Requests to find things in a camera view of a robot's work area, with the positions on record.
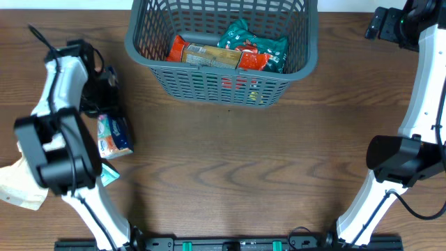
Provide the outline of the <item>green Nescafe coffee bag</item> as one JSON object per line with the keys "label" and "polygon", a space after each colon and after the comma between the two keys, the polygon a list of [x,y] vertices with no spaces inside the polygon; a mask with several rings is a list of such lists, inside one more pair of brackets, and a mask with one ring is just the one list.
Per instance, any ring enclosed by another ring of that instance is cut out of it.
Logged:
{"label": "green Nescafe coffee bag", "polygon": [[276,40],[262,38],[248,31],[247,21],[237,20],[229,25],[217,43],[219,48],[247,53],[239,68],[283,73],[289,42],[286,37]]}

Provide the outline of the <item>beige paper pouch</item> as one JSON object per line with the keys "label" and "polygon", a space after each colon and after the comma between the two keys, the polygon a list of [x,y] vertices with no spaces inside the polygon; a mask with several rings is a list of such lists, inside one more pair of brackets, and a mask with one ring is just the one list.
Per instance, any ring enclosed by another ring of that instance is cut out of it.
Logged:
{"label": "beige paper pouch", "polygon": [[1,168],[1,200],[9,204],[37,211],[48,195],[48,189],[40,187],[31,173],[19,142],[21,158]]}

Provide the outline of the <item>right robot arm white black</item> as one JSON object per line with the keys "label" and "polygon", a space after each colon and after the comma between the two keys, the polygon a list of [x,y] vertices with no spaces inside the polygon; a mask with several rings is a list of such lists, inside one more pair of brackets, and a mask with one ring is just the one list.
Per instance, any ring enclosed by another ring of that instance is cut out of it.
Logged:
{"label": "right robot arm white black", "polygon": [[378,7],[365,37],[396,43],[419,55],[408,110],[395,136],[369,143],[367,177],[353,203],[327,233],[322,247],[340,250],[393,250],[397,241],[374,237],[374,229],[395,200],[414,217],[402,195],[417,181],[445,171],[445,0],[409,0],[402,9]]}

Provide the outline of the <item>teal wet wipes pack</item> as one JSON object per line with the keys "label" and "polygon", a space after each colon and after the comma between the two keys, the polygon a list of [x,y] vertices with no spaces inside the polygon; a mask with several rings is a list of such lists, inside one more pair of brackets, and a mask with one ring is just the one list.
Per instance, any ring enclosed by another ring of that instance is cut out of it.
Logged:
{"label": "teal wet wipes pack", "polygon": [[100,175],[100,180],[104,186],[107,186],[120,177],[118,171],[107,161],[102,162],[102,172]]}

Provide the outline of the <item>Kleenex tissue multipack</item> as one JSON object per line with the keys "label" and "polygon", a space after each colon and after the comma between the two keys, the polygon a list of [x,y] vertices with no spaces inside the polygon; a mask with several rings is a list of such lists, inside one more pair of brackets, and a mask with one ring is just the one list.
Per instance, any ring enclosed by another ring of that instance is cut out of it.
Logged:
{"label": "Kleenex tissue multipack", "polygon": [[108,66],[103,73],[109,87],[106,101],[111,101],[111,105],[104,112],[100,112],[97,119],[98,150],[102,158],[113,159],[133,153],[134,146],[125,113],[121,106],[120,87],[116,71],[113,67]]}

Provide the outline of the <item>grey plastic basket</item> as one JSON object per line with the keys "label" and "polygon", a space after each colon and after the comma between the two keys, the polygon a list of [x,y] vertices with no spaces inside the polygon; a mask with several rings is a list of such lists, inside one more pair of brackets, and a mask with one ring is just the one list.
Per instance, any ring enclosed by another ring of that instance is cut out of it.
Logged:
{"label": "grey plastic basket", "polygon": [[317,0],[134,0],[125,48],[175,98],[269,107],[317,42]]}

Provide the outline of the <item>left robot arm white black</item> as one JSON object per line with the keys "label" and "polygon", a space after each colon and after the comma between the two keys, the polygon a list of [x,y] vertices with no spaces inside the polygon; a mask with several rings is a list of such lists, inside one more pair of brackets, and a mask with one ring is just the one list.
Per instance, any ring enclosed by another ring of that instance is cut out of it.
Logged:
{"label": "left robot arm white black", "polygon": [[99,52],[84,40],[51,47],[47,79],[30,116],[14,131],[36,183],[73,207],[98,250],[144,250],[142,232],[118,212],[101,181],[103,159],[81,115],[121,114],[116,73],[97,70]]}

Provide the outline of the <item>red tan pasta packet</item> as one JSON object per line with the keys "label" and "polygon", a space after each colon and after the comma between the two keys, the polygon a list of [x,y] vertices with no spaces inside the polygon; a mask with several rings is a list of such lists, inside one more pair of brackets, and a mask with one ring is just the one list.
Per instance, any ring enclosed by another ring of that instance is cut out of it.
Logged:
{"label": "red tan pasta packet", "polygon": [[177,35],[165,61],[233,70],[242,68],[244,70],[262,71],[267,66],[270,58],[269,54],[189,43]]}

